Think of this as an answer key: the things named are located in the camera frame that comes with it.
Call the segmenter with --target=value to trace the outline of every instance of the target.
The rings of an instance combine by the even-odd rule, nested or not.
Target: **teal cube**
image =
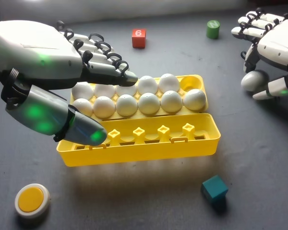
[[[202,183],[201,191],[212,204],[225,197],[228,187],[218,175]]]

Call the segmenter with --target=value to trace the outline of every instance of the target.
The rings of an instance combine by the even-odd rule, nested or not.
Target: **yellow plastic container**
[[[201,76],[187,75],[177,78],[180,81],[179,94],[182,98],[191,89],[201,89],[205,93]],[[156,95],[161,98],[162,93],[158,91]],[[117,98],[115,95],[112,100],[116,102]],[[212,155],[216,152],[221,134],[210,114],[198,112],[183,106],[175,115],[162,109],[154,116],[146,116],[137,111],[129,118],[115,113],[106,120],[101,120],[92,115],[108,132],[105,142],[92,147],[62,140],[57,151],[67,166]]]

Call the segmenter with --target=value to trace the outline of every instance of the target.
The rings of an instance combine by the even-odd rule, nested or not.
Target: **egg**
[[[200,110],[206,105],[206,95],[202,90],[190,90],[184,96],[183,104],[190,110]]]
[[[241,87],[246,90],[253,92],[261,86],[264,86],[269,82],[269,76],[262,70],[254,70],[247,73],[241,81]]]
[[[105,96],[108,98],[112,98],[115,94],[115,88],[113,85],[99,85],[96,84],[95,86],[95,96],[101,97]]]
[[[82,113],[86,116],[91,116],[93,113],[92,104],[84,98],[79,98],[79,99],[75,100],[72,103],[72,105],[75,106],[79,110],[80,113]]]
[[[90,100],[93,96],[94,96],[94,89],[87,82],[78,82],[72,88],[72,97],[75,100],[79,98]]]
[[[180,84],[178,79],[170,73],[163,74],[159,81],[159,89],[161,92],[165,93],[167,91],[178,92],[180,89]]]
[[[155,94],[158,91],[158,84],[150,76],[143,76],[140,78],[138,83],[138,92],[143,95],[144,93],[152,93]]]
[[[143,114],[154,114],[160,109],[158,97],[150,92],[144,93],[139,99],[139,110]]]
[[[128,94],[124,94],[116,101],[116,111],[121,116],[131,116],[138,110],[136,99]]]
[[[115,104],[110,98],[100,96],[93,104],[93,111],[96,116],[106,118],[114,114]]]
[[[165,92],[161,97],[161,108],[168,113],[179,111],[182,108],[180,95],[173,90]]]
[[[130,87],[116,86],[116,93],[118,96],[122,96],[124,94],[128,94],[134,96],[136,93],[136,85]]]

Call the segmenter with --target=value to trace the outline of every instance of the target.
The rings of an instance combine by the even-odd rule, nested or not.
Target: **gray table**
[[[273,13],[288,7],[271,8]],[[230,30],[248,10],[75,24],[76,33],[102,34],[138,75],[199,74],[222,134],[210,157],[68,168],[52,138],[20,125],[0,99],[0,230],[22,229],[17,192],[40,183],[51,207],[38,229],[288,230],[288,97],[257,103],[240,88],[250,43]],[[206,22],[220,38],[205,37]],[[147,28],[147,46],[133,49],[133,28]],[[263,62],[271,77],[283,74]],[[70,90],[57,91],[69,98]],[[219,174],[229,186],[227,212],[217,214],[200,194]]]

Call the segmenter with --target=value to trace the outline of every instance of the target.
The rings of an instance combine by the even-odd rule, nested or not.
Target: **white wall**
[[[53,24],[241,7],[246,0],[0,0],[0,21]]]

